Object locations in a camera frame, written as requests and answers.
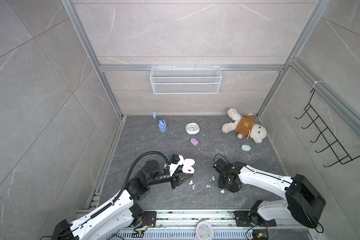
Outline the white earbud case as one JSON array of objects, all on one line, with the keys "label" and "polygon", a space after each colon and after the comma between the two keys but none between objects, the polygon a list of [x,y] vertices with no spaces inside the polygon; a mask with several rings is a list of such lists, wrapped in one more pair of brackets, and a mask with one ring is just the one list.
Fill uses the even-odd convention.
[{"label": "white earbud case", "polygon": [[182,172],[185,174],[193,174],[195,172],[195,169],[193,168],[195,163],[196,162],[193,159],[185,159],[183,161]]}]

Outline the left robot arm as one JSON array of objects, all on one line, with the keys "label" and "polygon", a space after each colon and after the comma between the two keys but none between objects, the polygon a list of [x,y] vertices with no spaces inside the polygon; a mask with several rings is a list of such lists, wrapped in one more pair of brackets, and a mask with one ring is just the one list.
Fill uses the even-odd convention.
[{"label": "left robot arm", "polygon": [[[137,163],[146,156],[158,155],[165,160],[164,169],[156,160],[149,160],[133,176]],[[195,160],[173,154],[166,157],[158,151],[143,153],[132,163],[121,189],[108,201],[90,213],[72,222],[58,223],[51,240],[105,240],[119,230],[139,225],[144,211],[138,201],[150,192],[152,185],[170,183],[172,189],[180,186],[194,175]]]}]

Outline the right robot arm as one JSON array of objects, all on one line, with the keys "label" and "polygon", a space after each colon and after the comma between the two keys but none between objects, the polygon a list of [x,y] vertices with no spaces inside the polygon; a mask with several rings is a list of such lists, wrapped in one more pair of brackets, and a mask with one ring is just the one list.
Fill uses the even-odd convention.
[{"label": "right robot arm", "polygon": [[320,217],[326,200],[305,176],[271,174],[245,163],[230,163],[221,154],[215,155],[213,168],[219,173],[218,187],[222,190],[236,193],[243,185],[252,185],[281,197],[278,201],[256,201],[248,213],[252,225],[294,219],[319,234],[324,232]]}]

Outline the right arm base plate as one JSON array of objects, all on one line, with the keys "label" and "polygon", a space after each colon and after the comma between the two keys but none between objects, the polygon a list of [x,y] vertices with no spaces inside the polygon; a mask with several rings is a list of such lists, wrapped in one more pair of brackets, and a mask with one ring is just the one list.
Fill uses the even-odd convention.
[{"label": "right arm base plate", "polygon": [[276,227],[276,221],[266,221],[256,213],[250,211],[234,211],[232,215],[237,227]]}]

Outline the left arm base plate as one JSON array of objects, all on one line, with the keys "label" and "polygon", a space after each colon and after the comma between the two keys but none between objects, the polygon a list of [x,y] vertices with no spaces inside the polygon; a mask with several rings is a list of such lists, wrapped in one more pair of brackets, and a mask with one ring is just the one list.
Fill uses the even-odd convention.
[{"label": "left arm base plate", "polygon": [[157,221],[157,212],[156,211],[144,211],[137,218],[133,219],[131,227],[155,227]]}]

